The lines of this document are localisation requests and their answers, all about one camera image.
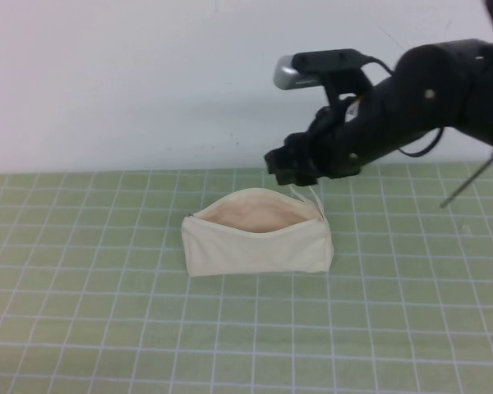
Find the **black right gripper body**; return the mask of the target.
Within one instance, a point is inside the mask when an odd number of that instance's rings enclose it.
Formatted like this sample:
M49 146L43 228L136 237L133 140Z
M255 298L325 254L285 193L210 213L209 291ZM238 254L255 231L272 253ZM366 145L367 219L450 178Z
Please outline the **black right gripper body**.
M340 179L359 175L362 167L353 164L347 150L339 152L341 144L337 141L347 119L352 120L359 100L356 97L343 98L334 105L322 107L317 111L314 121L309 125L308 172L307 181L318 181L322 177Z

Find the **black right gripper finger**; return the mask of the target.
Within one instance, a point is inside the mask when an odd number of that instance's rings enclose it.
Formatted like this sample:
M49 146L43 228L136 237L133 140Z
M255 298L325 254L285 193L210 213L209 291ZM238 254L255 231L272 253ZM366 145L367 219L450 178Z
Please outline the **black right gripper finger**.
M267 171L274 175L279 186L314 186L318 171L306 149L284 145L264 156Z
M284 139L283 147L288 158L311 158L311 134L292 133Z

